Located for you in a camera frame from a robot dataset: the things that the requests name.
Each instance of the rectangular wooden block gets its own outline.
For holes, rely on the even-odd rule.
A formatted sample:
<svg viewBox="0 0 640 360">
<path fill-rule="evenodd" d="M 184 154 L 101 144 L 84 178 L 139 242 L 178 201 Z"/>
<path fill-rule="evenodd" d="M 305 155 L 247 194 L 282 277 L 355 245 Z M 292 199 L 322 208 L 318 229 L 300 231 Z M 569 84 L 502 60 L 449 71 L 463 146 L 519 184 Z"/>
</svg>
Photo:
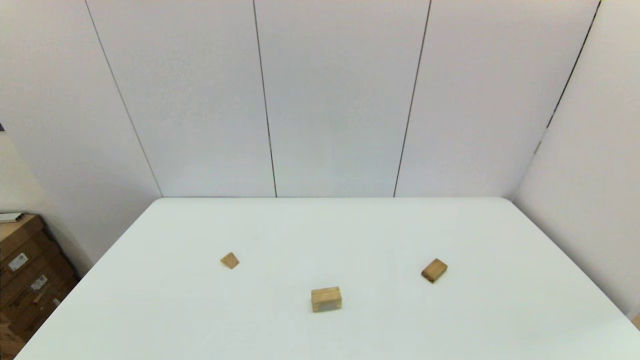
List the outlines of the rectangular wooden block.
<svg viewBox="0 0 640 360">
<path fill-rule="evenodd" d="M 447 264 L 443 263 L 439 259 L 435 259 L 431 264 L 429 264 L 429 266 L 424 268 L 422 276 L 431 282 L 435 282 L 442 274 L 444 274 L 445 271 L 447 271 Z"/>
<path fill-rule="evenodd" d="M 325 288 L 311 291 L 311 304 L 314 313 L 327 310 L 340 309 L 342 307 L 342 296 L 340 288 Z"/>
<path fill-rule="evenodd" d="M 233 269 L 240 264 L 240 261 L 238 261 L 233 252 L 228 253 L 224 258 L 220 259 L 220 261 L 230 269 Z"/>
</svg>

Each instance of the wooden block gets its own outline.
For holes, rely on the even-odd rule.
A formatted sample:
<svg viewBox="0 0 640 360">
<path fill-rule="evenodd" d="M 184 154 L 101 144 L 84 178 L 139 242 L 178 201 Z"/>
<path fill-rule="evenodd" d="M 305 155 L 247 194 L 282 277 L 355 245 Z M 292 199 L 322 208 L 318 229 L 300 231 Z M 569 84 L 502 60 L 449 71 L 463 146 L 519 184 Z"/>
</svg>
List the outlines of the wooden block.
<svg viewBox="0 0 640 360">
<path fill-rule="evenodd" d="M 220 259 L 220 261 L 230 269 L 233 269 L 240 264 L 240 261 L 238 261 L 233 252 L 228 253 L 224 258 Z"/>
<path fill-rule="evenodd" d="M 311 291 L 311 304 L 314 313 L 327 310 L 340 309 L 342 307 L 342 296 L 340 288 L 325 288 Z"/>
<path fill-rule="evenodd" d="M 429 264 L 429 266 L 424 268 L 422 276 L 431 282 L 435 282 L 442 274 L 444 274 L 445 271 L 447 271 L 447 264 L 443 263 L 439 259 L 435 259 L 431 264 Z"/>
</svg>

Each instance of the cardboard box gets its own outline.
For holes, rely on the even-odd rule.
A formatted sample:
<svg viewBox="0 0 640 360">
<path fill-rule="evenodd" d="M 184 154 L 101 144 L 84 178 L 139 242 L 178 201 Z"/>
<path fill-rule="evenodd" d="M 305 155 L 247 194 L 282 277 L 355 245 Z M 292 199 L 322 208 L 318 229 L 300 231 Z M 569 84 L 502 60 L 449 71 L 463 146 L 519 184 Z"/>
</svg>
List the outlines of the cardboard box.
<svg viewBox="0 0 640 360">
<path fill-rule="evenodd" d="M 56 279 L 68 279 L 73 274 L 67 260 L 58 252 L 57 246 L 54 248 L 53 257 L 51 251 L 42 254 L 31 267 L 25 269 L 3 289 L 6 300 L 5 296 L 0 299 L 0 322 L 14 321 L 39 294 L 51 285 L 50 282 Z"/>
<path fill-rule="evenodd" d="M 49 237 L 39 231 L 0 261 L 0 288 L 9 284 L 16 275 L 34 262 L 50 244 Z"/>
<path fill-rule="evenodd" d="M 0 261 L 13 254 L 43 228 L 44 224 L 38 215 L 24 215 L 18 222 L 0 225 Z"/>
<path fill-rule="evenodd" d="M 0 324 L 0 341 L 27 342 L 76 286 L 75 277 L 60 281 L 10 322 Z"/>
<path fill-rule="evenodd" d="M 24 347 L 25 343 L 16 341 L 0 340 L 0 351 L 2 355 L 16 356 Z"/>
<path fill-rule="evenodd" d="M 7 354 L 5 352 L 0 352 L 0 360 L 14 360 L 14 359 L 15 359 L 15 355 Z"/>
</svg>

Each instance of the triangular wooden block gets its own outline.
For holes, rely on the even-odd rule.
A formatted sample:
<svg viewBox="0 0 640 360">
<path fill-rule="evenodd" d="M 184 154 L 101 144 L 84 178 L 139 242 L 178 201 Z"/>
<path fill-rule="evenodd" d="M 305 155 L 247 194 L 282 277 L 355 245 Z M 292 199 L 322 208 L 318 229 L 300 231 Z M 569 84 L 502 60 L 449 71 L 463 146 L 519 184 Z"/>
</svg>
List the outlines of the triangular wooden block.
<svg viewBox="0 0 640 360">
<path fill-rule="evenodd" d="M 230 269 L 233 269 L 240 264 L 240 261 L 238 261 L 233 252 L 228 253 L 224 258 L 220 259 L 220 261 Z"/>
</svg>

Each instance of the wall panel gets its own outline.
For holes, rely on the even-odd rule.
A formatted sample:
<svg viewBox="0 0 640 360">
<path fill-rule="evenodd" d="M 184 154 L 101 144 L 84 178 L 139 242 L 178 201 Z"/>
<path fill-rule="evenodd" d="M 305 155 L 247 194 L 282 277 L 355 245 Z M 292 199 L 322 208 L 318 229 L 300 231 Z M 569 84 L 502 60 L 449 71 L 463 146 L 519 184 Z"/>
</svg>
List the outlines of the wall panel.
<svg viewBox="0 0 640 360">
<path fill-rule="evenodd" d="M 640 313 L 640 2 L 603 1 L 514 203 Z"/>
<path fill-rule="evenodd" d="M 89 0 L 164 196 L 274 196 L 251 0 Z"/>
<path fill-rule="evenodd" d="M 598 0 L 434 0 L 397 196 L 511 197 Z"/>
<path fill-rule="evenodd" d="M 429 2 L 255 4 L 278 196 L 392 196 Z"/>
<path fill-rule="evenodd" d="M 82 0 L 0 3 L 2 123 L 96 262 L 160 197 Z"/>
</svg>

